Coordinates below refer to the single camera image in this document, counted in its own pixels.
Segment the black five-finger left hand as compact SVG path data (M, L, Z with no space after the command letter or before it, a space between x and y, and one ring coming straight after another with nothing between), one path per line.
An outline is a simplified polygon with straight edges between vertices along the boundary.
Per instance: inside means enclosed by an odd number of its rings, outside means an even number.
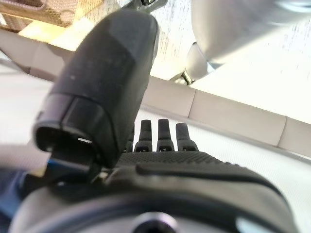
M188 126L134 121L158 45L156 19L118 10L81 43L33 127L51 154L27 175L12 233L295 233L281 192L261 175L224 163L190 139Z

